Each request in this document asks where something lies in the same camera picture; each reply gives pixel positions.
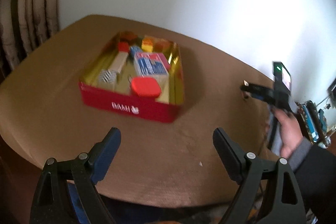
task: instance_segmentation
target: person's arm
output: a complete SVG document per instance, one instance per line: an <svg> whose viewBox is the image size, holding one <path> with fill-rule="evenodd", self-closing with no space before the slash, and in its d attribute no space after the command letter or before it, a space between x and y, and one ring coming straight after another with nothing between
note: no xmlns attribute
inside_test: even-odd
<svg viewBox="0 0 336 224"><path fill-rule="evenodd" d="M311 145L302 136L294 115L279 109L273 113L281 124L281 157L288 159L305 204L319 223L336 223L336 157Z"/></svg>

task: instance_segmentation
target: red tin box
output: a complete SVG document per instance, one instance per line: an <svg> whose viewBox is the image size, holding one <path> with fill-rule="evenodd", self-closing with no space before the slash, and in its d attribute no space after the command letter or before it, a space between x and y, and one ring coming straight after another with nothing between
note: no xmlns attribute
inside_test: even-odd
<svg viewBox="0 0 336 224"><path fill-rule="evenodd" d="M83 102L99 109L132 115L147 120L172 122L176 119L184 103L184 83L179 46L161 38L146 37L153 41L153 52L161 52L170 64L169 80L156 99L138 97L131 94L129 79L136 76L132 59L126 62L118 78L114 91L97 87L98 76L106 70L118 53L118 42L128 42L130 46L142 44L142 37L132 32L116 34L103 48L101 54L88 65L80 77L79 88Z"/></svg>

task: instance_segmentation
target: red bottle cap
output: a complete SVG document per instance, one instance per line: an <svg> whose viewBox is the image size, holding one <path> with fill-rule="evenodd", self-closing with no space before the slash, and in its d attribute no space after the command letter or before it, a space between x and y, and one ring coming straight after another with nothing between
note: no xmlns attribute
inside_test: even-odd
<svg viewBox="0 0 336 224"><path fill-rule="evenodd" d="M148 98L158 98L161 88L152 77L134 77L131 82L131 90L134 95Z"/></svg>
<svg viewBox="0 0 336 224"><path fill-rule="evenodd" d="M118 43L119 52L129 52L129 44L127 42Z"/></svg>

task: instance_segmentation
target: screw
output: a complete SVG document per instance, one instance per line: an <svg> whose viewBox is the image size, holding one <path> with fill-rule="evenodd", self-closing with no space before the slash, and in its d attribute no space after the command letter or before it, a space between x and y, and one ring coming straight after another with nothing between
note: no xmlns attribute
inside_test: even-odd
<svg viewBox="0 0 336 224"><path fill-rule="evenodd" d="M282 163L282 164L287 164L287 160L286 160L285 158L281 158L281 159L280 159L280 163Z"/></svg>
<svg viewBox="0 0 336 224"><path fill-rule="evenodd" d="M247 155L247 157L248 157L249 159L251 159L251 160L255 159L255 154L252 153L252 152L248 152L246 155Z"/></svg>
<svg viewBox="0 0 336 224"><path fill-rule="evenodd" d="M87 153L80 153L78 157L80 160L85 160L87 158Z"/></svg>
<svg viewBox="0 0 336 224"><path fill-rule="evenodd" d="M47 159L47 164L48 165L51 165L51 164L53 164L55 162L55 159L54 158L49 158L49 159Z"/></svg>

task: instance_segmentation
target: brown table surface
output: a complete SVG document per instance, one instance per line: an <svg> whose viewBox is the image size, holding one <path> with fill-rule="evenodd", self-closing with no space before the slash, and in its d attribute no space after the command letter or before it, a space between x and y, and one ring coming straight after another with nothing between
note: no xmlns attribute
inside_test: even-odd
<svg viewBox="0 0 336 224"><path fill-rule="evenodd" d="M121 30L180 45L185 105L175 122L147 121L82 103L80 74ZM97 184L99 193L163 207L224 202L233 198L237 185L212 145L214 129L224 128L245 151L257 152L268 115L264 103L242 99L243 80L272 84L249 65L196 39L132 20L91 15L53 36L1 84L0 134L19 155L43 168L50 157L69 160L89 151L117 127L121 146ZM263 156L270 156L265 149Z"/></svg>

